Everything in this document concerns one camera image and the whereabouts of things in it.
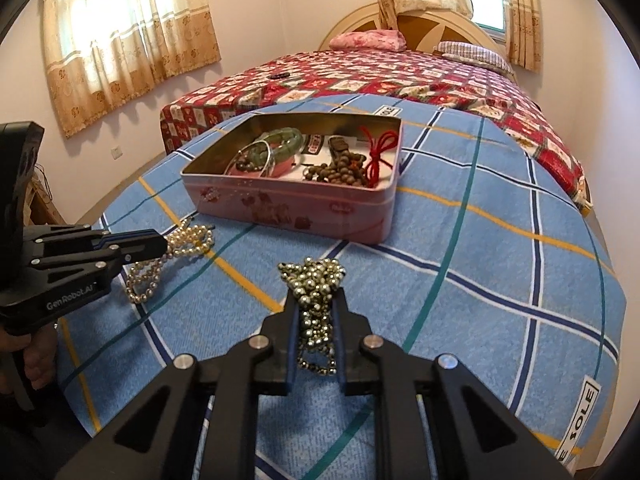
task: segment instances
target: fabric label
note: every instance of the fabric label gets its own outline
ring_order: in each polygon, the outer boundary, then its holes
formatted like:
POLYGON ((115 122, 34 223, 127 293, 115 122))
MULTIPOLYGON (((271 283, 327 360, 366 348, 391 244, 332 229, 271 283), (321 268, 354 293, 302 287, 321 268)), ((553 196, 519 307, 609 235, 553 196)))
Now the fabric label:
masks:
POLYGON ((385 117, 395 117, 402 111, 402 108, 396 108, 395 106, 381 106, 375 112, 374 115, 382 115, 385 117))
POLYGON ((305 136, 305 145, 302 147, 302 155, 317 155, 324 144, 324 136, 313 134, 305 136))
POLYGON ((600 385, 589 376, 584 376, 582 389, 580 390, 580 397, 578 397, 578 402, 575 405, 571 423, 566 429, 566 433, 560 442, 560 446, 556 450, 556 458, 562 464, 567 464, 571 459, 571 452, 574 450, 584 427, 587 425, 587 421, 593 411, 593 407, 596 405, 596 400, 598 400, 599 394, 600 385))

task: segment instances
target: pearl necklace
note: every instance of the pearl necklace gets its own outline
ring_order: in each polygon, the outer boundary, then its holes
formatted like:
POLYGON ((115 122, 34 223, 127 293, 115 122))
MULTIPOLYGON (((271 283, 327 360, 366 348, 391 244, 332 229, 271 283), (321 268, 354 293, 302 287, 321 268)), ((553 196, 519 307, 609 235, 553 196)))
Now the pearl necklace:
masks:
POLYGON ((203 225, 188 227, 190 219, 186 219, 166 238, 166 253, 161 258, 137 262, 133 264, 127 276, 127 296, 131 303, 143 303, 153 297, 158 283, 160 271, 168 260, 180 256, 200 256, 206 254, 213 245, 211 229, 203 225), (135 285, 146 285, 143 294, 136 294, 135 285))
POLYGON ((346 270, 338 260, 325 258, 315 262, 309 256, 301 266, 278 264, 278 270, 300 307, 298 366, 322 376, 334 375, 332 292, 340 288, 346 270), (305 352, 322 354, 326 358, 326 366, 310 363, 305 359, 305 352))

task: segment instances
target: wooden headboard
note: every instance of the wooden headboard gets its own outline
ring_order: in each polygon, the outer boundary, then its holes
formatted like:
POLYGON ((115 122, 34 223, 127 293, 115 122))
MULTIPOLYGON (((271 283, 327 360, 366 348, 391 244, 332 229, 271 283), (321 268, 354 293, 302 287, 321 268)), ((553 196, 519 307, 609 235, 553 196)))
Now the wooden headboard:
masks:
MULTIPOLYGON (((327 50, 329 41, 344 32, 364 31, 379 28, 378 4, 369 4, 354 10, 338 22, 326 35, 319 50, 327 50)), ((411 10, 398 16, 398 28, 406 38, 409 50, 433 51, 441 41, 463 41, 504 56, 504 47, 480 27, 452 10, 411 10)))

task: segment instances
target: metal screw head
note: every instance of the metal screw head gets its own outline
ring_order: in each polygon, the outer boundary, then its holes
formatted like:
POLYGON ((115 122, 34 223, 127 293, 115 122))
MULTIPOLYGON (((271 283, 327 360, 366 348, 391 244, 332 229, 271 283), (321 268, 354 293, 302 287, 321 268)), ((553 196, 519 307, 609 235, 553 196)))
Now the metal screw head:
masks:
POLYGON ((445 370, 453 370, 453 368, 458 366, 458 362, 458 358, 452 354, 442 354, 438 357, 440 368, 444 368, 445 370))
POLYGON ((188 370, 194 364, 195 360, 193 356, 189 354, 180 354, 174 359, 174 366, 178 368, 178 370, 188 370))
POLYGON ((249 339, 249 346, 255 350, 262 350, 269 346, 269 338, 262 334, 254 335, 249 339))
POLYGON ((376 348, 380 348, 385 343, 385 340, 382 339, 378 334, 369 334, 364 336, 362 343, 367 348, 375 350, 376 348))

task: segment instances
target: red cord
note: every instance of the red cord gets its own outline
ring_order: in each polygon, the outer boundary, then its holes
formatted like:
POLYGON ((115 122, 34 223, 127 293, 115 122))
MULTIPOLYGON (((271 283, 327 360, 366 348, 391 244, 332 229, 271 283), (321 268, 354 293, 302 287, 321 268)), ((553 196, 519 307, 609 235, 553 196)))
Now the red cord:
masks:
POLYGON ((378 137, 378 142, 375 142, 364 126, 361 126, 360 129, 369 139, 369 155, 371 156, 371 160, 364 168, 364 174, 369 181, 369 187, 376 187, 380 180, 380 162, 393 169, 393 166, 380 156, 383 152, 392 150, 398 145, 398 133, 393 130, 387 130, 378 137))

